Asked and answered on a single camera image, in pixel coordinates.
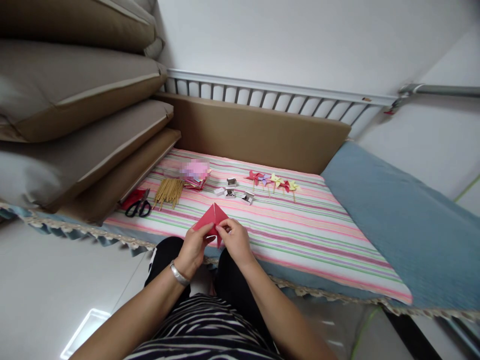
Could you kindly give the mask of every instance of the metal pipe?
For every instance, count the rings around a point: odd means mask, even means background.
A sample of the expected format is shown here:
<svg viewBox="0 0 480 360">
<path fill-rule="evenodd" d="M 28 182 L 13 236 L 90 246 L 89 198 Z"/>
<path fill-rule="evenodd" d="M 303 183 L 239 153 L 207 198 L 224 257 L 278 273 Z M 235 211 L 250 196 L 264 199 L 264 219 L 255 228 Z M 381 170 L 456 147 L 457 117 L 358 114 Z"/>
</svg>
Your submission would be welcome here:
<svg viewBox="0 0 480 360">
<path fill-rule="evenodd" d="M 411 93 L 480 98 L 480 87 L 477 86 L 443 86 L 411 83 L 404 85 L 398 92 L 400 94 Z"/>
</svg>

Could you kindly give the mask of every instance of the leg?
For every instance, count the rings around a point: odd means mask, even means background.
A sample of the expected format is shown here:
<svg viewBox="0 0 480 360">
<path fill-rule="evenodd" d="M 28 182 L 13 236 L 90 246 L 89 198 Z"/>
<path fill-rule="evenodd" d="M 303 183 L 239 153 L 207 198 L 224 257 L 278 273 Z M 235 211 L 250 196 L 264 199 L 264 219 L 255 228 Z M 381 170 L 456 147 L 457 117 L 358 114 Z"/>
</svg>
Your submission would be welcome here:
<svg viewBox="0 0 480 360">
<path fill-rule="evenodd" d="M 232 305 L 258 330 L 269 347 L 274 349 L 272 336 L 265 325 L 249 285 L 227 249 L 224 249 L 220 255 L 214 287 L 218 297 Z"/>
<path fill-rule="evenodd" d="M 150 272 L 145 281 L 147 286 L 155 277 L 160 274 L 171 262 L 180 254 L 180 249 L 184 241 L 176 236 L 167 237 L 160 242 L 155 249 L 153 261 L 150 262 Z M 172 310 L 175 309 L 181 302 L 190 297 L 190 285 L 181 293 Z"/>
</svg>

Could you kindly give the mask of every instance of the hand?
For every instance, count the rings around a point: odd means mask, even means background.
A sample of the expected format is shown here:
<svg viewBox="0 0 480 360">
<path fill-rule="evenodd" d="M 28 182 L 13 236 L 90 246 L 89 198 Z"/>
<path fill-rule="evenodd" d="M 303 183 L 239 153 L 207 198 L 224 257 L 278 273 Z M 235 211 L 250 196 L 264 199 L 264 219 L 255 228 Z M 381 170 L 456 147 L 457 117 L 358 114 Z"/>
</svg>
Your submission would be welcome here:
<svg viewBox="0 0 480 360">
<path fill-rule="evenodd" d="M 213 228 L 213 222 L 194 230 L 193 225 L 186 232 L 180 254 L 173 262 L 177 270 L 188 280 L 191 280 L 197 269 L 204 262 L 205 247 L 209 243 L 205 235 Z"/>
<path fill-rule="evenodd" d="M 249 233 L 237 220 L 225 219 L 216 227 L 216 230 L 225 243 L 231 258 L 240 269 L 256 261 L 250 249 Z"/>
</svg>

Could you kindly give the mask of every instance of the blue blanket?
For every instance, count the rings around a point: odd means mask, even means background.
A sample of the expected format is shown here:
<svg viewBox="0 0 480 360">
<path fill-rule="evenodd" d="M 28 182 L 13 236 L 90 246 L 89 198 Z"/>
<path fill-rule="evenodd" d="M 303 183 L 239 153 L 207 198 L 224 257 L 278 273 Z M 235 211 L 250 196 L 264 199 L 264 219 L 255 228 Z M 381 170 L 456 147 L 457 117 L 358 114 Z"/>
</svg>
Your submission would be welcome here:
<svg viewBox="0 0 480 360">
<path fill-rule="evenodd" d="M 480 311 L 479 217 L 351 141 L 322 176 L 408 286 L 414 307 Z"/>
</svg>

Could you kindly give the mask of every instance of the striped bed sheet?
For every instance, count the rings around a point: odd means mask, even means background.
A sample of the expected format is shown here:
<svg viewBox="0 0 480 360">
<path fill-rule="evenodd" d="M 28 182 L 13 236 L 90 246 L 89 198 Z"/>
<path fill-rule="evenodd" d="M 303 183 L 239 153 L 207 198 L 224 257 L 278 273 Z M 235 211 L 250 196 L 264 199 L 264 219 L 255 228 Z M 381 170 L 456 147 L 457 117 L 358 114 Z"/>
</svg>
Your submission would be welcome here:
<svg viewBox="0 0 480 360">
<path fill-rule="evenodd" d="M 174 148 L 139 186 L 150 188 L 148 200 L 152 205 L 161 181 L 175 173 L 172 169 L 180 161 L 189 159 L 207 159 L 210 163 L 210 178 L 203 191 L 184 189 L 175 209 L 164 204 L 160 211 L 157 206 L 146 218 L 128 218 L 118 210 L 105 223 L 160 236 L 184 237 L 205 211 L 217 203 L 229 217 L 248 229 L 257 259 L 412 304 L 410 290 L 355 225 L 320 175 Z M 253 181 L 246 179 L 250 170 L 295 180 L 300 185 L 295 201 L 292 193 L 279 188 L 274 192 L 272 184 L 269 196 L 268 190 L 259 184 L 254 189 L 252 205 L 245 204 L 239 195 L 253 189 Z M 236 199 L 214 194 L 215 189 L 226 186 L 227 178 L 237 179 Z M 213 241 L 209 246 L 215 248 L 216 244 Z"/>
</svg>

